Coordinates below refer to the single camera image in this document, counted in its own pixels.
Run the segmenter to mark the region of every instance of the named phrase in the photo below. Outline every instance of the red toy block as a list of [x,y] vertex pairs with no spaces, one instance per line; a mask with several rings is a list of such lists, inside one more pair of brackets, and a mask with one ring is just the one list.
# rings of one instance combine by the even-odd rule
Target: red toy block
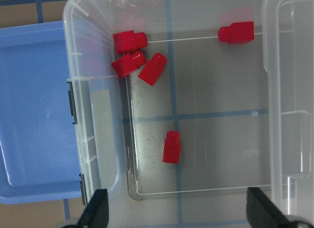
[[221,27],[218,39],[228,44],[244,44],[254,40],[254,22],[232,23],[228,27]]
[[147,36],[143,32],[134,33],[133,30],[128,30],[115,33],[112,36],[116,51],[120,55],[131,53],[147,46]]
[[163,147],[162,161],[164,163],[178,164],[180,151],[180,133],[177,131],[168,131]]
[[124,78],[131,72],[138,69],[146,62],[142,52],[136,51],[133,54],[126,54],[123,57],[115,60],[111,66],[116,71],[119,78]]
[[157,53],[145,64],[138,77],[153,86],[161,75],[166,63],[167,58],[164,55]]

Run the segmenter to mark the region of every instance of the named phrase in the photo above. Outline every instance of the blue plastic lid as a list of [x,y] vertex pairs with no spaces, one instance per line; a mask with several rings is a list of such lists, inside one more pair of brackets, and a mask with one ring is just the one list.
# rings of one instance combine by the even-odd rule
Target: blue plastic lid
[[63,23],[0,29],[0,203],[80,197]]

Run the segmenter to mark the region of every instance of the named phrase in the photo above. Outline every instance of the red peg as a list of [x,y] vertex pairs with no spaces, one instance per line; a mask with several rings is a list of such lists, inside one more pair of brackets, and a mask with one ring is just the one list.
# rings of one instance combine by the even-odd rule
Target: red peg
[[228,44],[244,44],[254,40],[254,22],[232,23],[221,27],[218,39]]
[[180,133],[177,131],[168,131],[163,147],[162,161],[164,163],[179,163],[181,151]]
[[164,55],[157,53],[145,64],[138,77],[153,86],[161,75],[166,63],[167,58]]
[[128,30],[115,33],[112,36],[116,51],[120,55],[131,53],[147,46],[147,36],[143,32],[134,33],[133,30]]
[[115,60],[111,66],[116,71],[119,78],[124,78],[131,72],[138,69],[146,62],[142,52],[136,51],[133,54],[126,54],[123,57]]

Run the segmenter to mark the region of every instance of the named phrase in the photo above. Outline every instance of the transparent plastic container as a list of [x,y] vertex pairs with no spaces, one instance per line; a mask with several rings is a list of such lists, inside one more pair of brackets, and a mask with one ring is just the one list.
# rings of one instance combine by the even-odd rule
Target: transparent plastic container
[[[249,227],[245,189],[270,189],[263,0],[69,0],[65,34],[88,200],[109,195],[109,227]],[[220,27],[255,22],[255,40],[220,43]],[[119,80],[112,34],[145,32],[154,86]],[[161,161],[181,133],[177,165]]]
[[313,2],[264,0],[264,66],[269,79],[272,199],[314,222]]

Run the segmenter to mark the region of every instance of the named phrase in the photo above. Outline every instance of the red object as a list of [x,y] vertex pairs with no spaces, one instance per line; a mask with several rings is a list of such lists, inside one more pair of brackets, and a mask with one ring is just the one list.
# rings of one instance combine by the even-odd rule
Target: red object
[[116,71],[119,78],[124,78],[131,72],[138,69],[146,62],[142,52],[136,51],[133,54],[126,54],[115,60],[111,66]]
[[244,44],[254,40],[254,22],[232,23],[228,27],[221,27],[218,39],[228,44]]
[[138,77],[153,86],[161,75],[166,63],[167,58],[164,55],[157,53],[145,64]]
[[180,151],[180,133],[177,131],[168,131],[163,147],[162,161],[164,163],[179,163]]
[[131,53],[147,46],[146,34],[143,32],[134,33],[133,30],[113,34],[113,41],[116,51],[120,55]]

